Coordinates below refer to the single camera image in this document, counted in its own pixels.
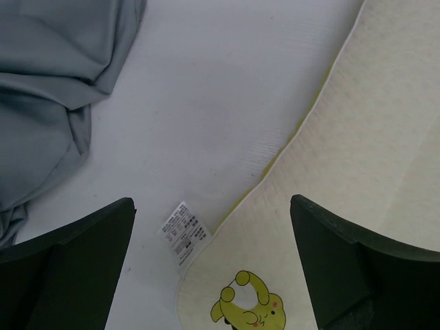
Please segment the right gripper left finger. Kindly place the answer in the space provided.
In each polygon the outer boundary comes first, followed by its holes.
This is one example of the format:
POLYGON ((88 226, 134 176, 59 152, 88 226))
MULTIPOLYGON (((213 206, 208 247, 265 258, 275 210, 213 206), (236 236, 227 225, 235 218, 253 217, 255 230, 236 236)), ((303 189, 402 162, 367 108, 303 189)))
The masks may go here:
POLYGON ((104 329, 136 209, 121 198, 1 250, 2 329, 104 329))

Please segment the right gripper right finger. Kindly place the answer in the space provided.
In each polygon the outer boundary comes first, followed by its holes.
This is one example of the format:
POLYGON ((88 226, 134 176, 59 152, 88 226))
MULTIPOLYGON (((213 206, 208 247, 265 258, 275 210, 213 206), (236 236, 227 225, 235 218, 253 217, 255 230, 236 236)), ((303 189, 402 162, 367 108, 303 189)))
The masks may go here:
POLYGON ((294 195, 291 222, 319 329, 438 329, 439 253, 294 195))

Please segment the cream yellow pillow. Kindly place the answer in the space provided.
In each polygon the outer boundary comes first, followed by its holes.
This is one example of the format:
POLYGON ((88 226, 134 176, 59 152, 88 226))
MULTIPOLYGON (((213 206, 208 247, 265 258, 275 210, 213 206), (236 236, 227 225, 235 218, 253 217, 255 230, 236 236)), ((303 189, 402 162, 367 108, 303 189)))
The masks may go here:
POLYGON ((313 107, 179 287, 183 329, 229 329, 212 306, 238 272, 316 329, 290 217, 303 195, 370 230, 439 249, 439 2, 365 1, 313 107))

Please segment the grey pillowcase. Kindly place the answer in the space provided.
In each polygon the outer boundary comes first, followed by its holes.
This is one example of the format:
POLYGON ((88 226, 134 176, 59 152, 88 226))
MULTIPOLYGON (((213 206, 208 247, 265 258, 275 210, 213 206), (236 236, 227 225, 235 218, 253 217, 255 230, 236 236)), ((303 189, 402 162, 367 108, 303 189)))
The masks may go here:
POLYGON ((110 96, 145 1, 1 2, 1 246, 26 205, 85 161, 91 106, 110 96))

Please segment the white pillow care label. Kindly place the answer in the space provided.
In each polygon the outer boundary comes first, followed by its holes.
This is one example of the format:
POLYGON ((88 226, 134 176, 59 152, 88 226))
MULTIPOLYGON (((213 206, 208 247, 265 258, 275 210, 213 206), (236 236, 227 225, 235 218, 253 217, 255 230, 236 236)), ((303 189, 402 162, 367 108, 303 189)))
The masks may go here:
POLYGON ((182 201, 159 232, 172 255, 177 273, 183 276, 194 258, 212 239, 205 223, 182 201))

